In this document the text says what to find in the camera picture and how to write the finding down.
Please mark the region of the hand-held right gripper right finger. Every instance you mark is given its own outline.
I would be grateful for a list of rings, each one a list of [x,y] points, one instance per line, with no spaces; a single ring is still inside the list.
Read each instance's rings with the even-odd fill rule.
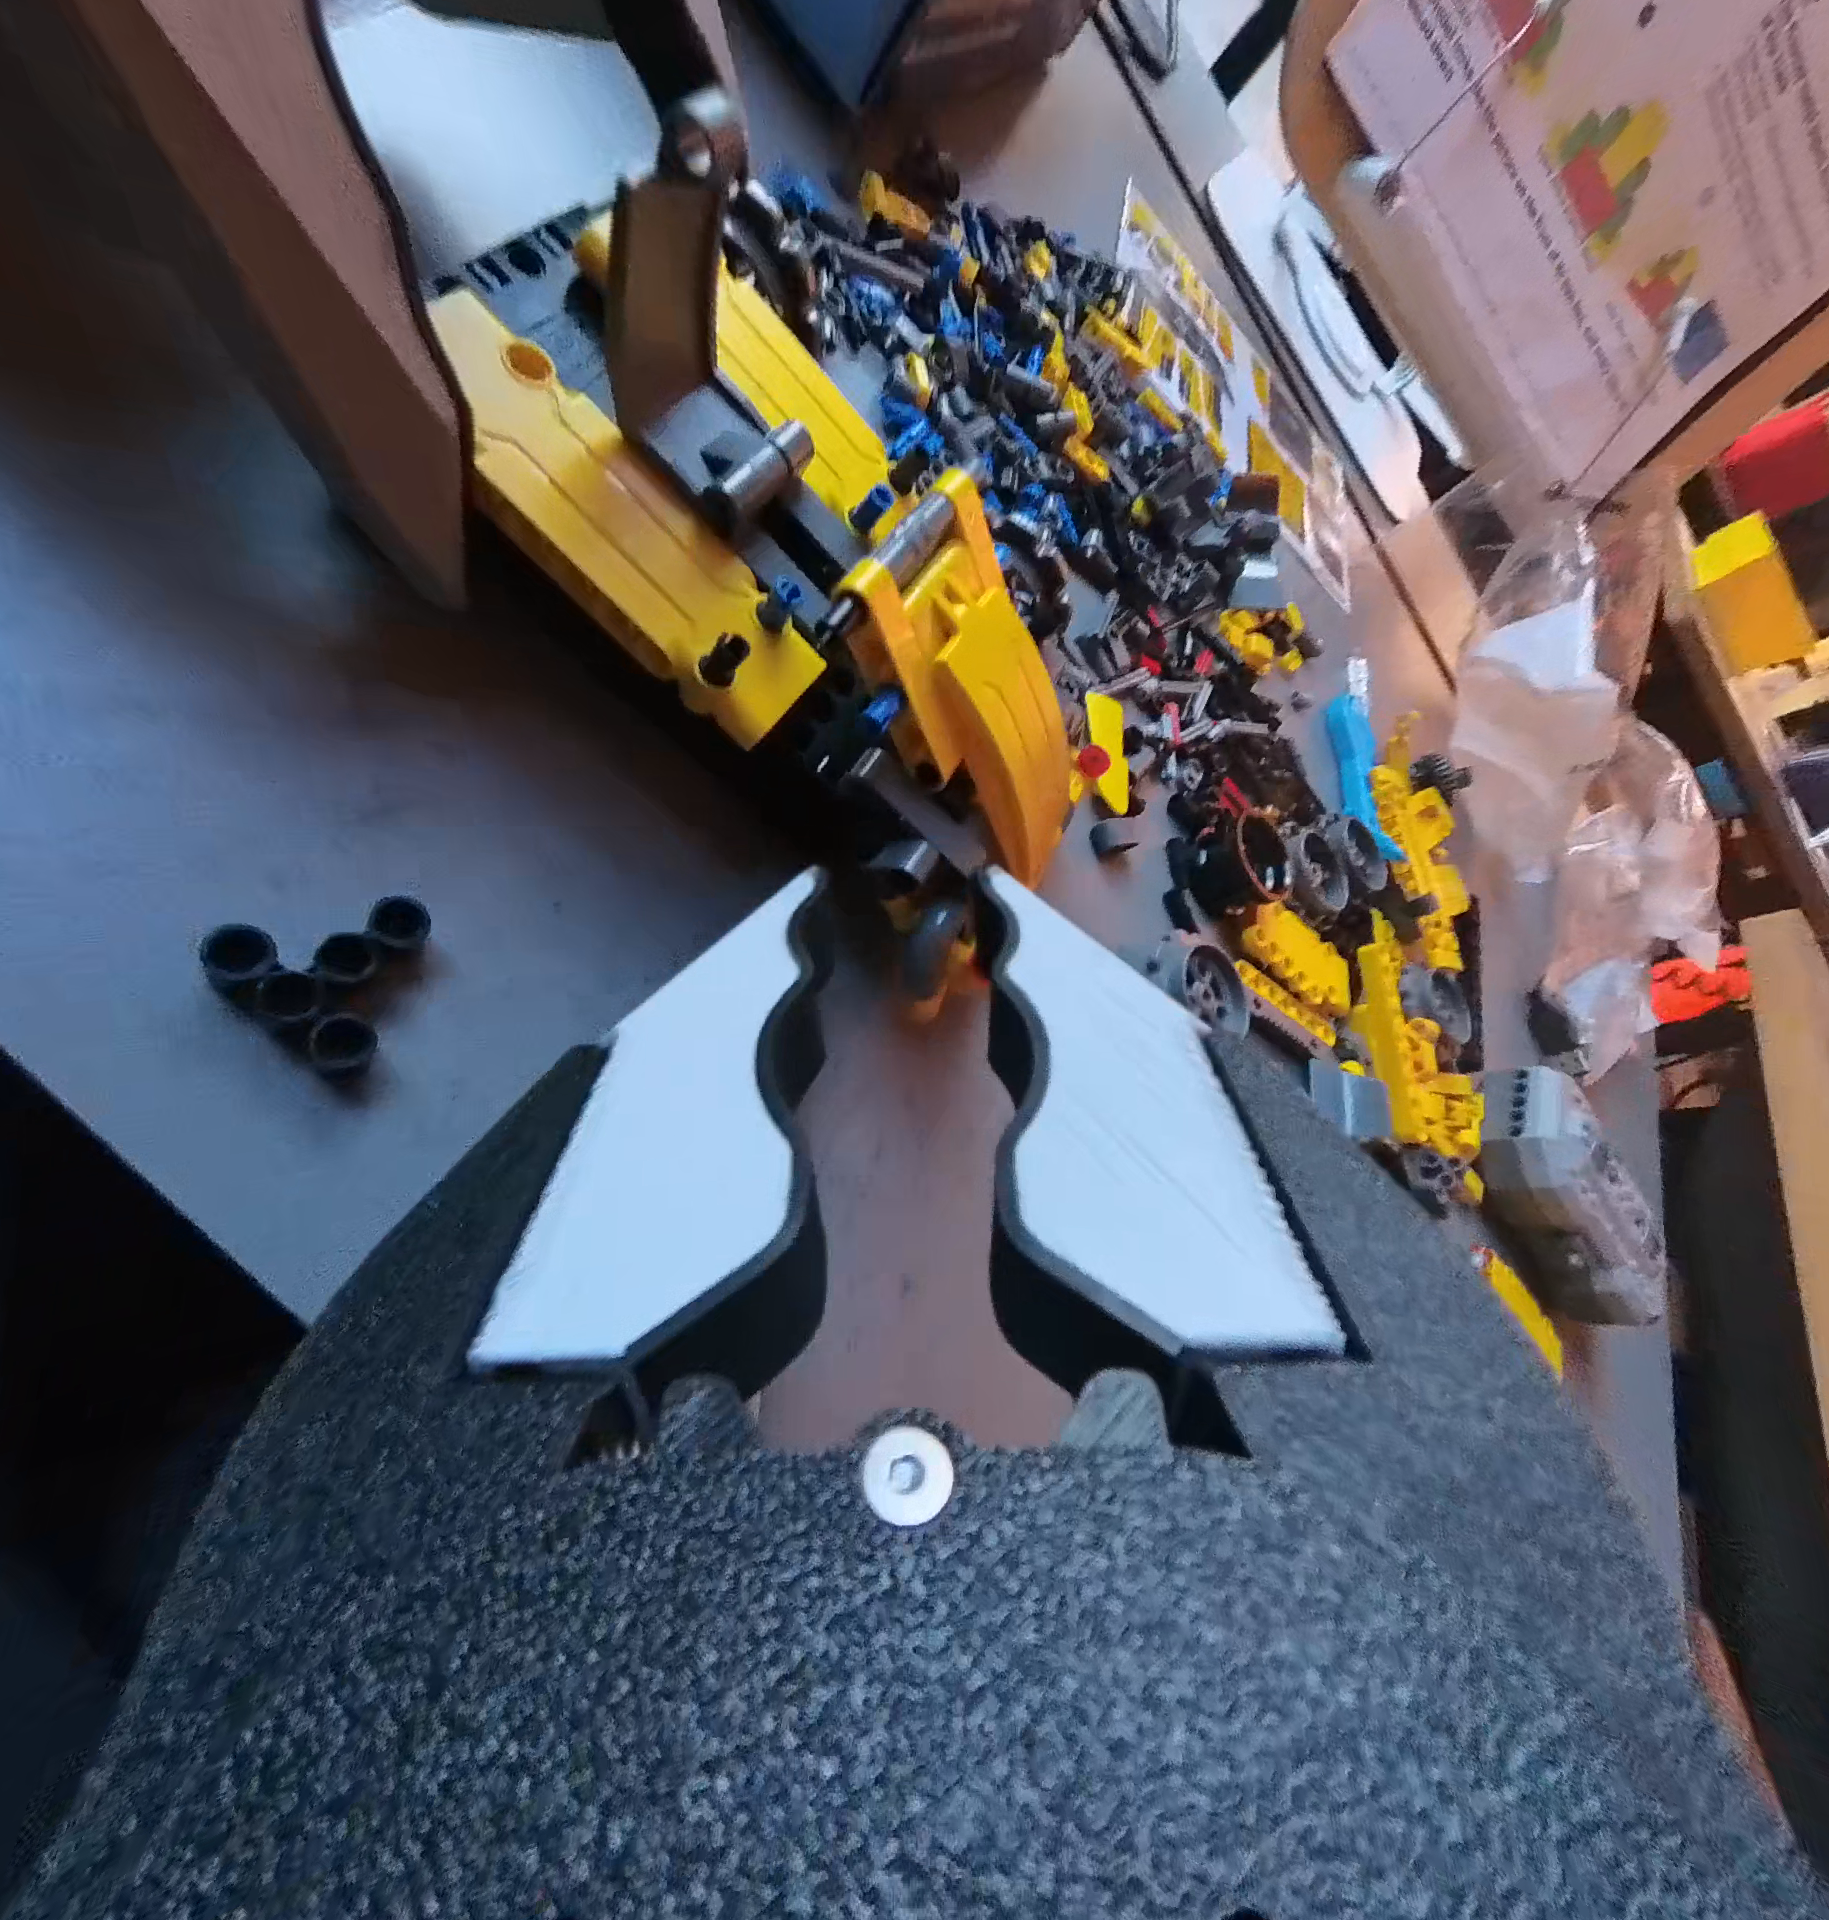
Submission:
[[[1238,1110],[1229,1036],[1002,868],[976,876],[995,1225],[1033,1363],[1338,1358],[1346,1326]]]

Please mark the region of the black triangular holed connector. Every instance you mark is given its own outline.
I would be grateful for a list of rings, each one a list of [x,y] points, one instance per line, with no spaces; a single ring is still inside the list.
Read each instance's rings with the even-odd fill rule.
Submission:
[[[227,922],[197,943],[206,987],[335,1092],[352,1092],[380,1059],[380,1019],[422,982],[432,914],[415,896],[386,896],[365,924],[329,929],[286,958],[257,924]]]

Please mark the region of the yellow toy brick car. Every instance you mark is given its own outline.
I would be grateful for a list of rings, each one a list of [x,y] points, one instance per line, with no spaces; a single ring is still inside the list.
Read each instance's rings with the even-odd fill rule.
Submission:
[[[829,798],[929,1009],[975,969],[975,876],[1045,876],[1069,727],[972,469],[899,480],[731,275],[746,154],[729,96],[690,90],[609,211],[474,254],[427,320],[472,504],[681,706]]]

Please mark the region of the grey black panel brick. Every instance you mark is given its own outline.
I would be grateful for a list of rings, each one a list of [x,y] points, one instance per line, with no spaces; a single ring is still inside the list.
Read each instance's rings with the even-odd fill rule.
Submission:
[[[1390,1091],[1357,1062],[1310,1059],[1307,1078],[1315,1108],[1350,1140],[1361,1144],[1397,1140]]]

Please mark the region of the blue cardboard kit box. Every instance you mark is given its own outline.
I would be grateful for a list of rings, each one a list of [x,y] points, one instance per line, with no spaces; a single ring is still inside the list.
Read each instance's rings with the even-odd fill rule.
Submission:
[[[1033,80],[1058,60],[1094,3],[754,3],[799,80],[865,114],[932,104]]]

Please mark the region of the black toy tyre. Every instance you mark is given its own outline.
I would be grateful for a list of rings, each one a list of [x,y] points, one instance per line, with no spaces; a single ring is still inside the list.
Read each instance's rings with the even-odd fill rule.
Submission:
[[[1280,830],[1253,810],[1218,815],[1191,843],[1180,886],[1212,916],[1285,899],[1289,871]]]

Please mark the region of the grey motor block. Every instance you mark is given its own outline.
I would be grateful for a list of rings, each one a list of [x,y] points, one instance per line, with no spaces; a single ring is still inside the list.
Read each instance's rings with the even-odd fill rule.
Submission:
[[[1662,1214],[1583,1088],[1545,1064],[1479,1075],[1487,1197],[1531,1296],[1560,1320],[1639,1329],[1668,1312]]]

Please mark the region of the blue brick separator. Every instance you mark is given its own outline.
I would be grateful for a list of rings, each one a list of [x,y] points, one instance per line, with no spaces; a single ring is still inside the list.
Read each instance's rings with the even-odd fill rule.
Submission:
[[[1360,822],[1386,861],[1405,861],[1398,843],[1381,826],[1372,790],[1376,739],[1370,728],[1370,668],[1365,657],[1344,660],[1343,690],[1323,706],[1325,732],[1341,790],[1341,811]]]

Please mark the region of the pile of small brick parts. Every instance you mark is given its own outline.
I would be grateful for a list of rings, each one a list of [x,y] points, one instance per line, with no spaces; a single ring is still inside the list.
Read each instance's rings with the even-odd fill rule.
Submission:
[[[731,275],[805,346],[875,364],[871,403],[896,525],[966,471],[1007,595],[1042,657],[1069,739],[1083,695],[1118,696],[1133,770],[1187,840],[1218,815],[1325,815],[1270,684],[1316,656],[1278,582],[1280,490],[1235,471],[1178,413],[1121,326],[1118,263],[1041,218],[959,191],[917,142],[836,198],[776,166],[733,205]]]

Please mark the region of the clear plastic bag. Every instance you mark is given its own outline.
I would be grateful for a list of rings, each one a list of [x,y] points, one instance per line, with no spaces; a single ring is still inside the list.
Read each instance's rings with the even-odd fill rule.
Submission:
[[[1551,958],[1527,996],[1551,1064],[1596,1081],[1635,1050],[1655,1024],[1651,964],[1663,946],[1718,963],[1718,876],[1718,824],[1693,766],[1622,715],[1554,863]]]

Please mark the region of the crumpled plastic bag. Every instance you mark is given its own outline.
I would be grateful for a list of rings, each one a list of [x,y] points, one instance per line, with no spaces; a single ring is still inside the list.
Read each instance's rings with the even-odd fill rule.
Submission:
[[[1673,541],[1660,498],[1535,504],[1477,591],[1454,666],[1461,807],[1511,880],[1547,882],[1646,665]]]

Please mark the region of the sticker sheet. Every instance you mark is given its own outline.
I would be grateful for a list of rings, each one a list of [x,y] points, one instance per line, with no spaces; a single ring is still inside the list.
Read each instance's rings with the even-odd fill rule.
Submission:
[[[1128,281],[1121,326],[1141,344],[1167,403],[1229,469],[1277,480],[1287,544],[1350,610],[1355,518],[1341,460],[1134,181],[1123,191],[1115,263]]]

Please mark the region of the person's dark trousers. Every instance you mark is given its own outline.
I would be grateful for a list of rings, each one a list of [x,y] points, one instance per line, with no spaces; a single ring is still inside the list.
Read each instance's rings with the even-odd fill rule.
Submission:
[[[300,1335],[0,1048],[0,1912]]]

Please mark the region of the clear stand base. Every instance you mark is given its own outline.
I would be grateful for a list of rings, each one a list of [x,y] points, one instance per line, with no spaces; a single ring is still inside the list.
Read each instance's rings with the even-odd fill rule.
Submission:
[[[1217,169],[1207,203],[1383,515],[1397,525],[1426,515],[1429,450],[1458,471],[1463,446],[1406,353],[1379,346],[1350,299],[1330,223],[1254,149]]]

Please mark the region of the red storage box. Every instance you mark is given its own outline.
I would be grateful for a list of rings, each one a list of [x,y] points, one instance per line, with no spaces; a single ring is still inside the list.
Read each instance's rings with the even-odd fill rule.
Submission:
[[[1829,498],[1829,387],[1747,428],[1718,458],[1718,490],[1735,518],[1768,520]]]

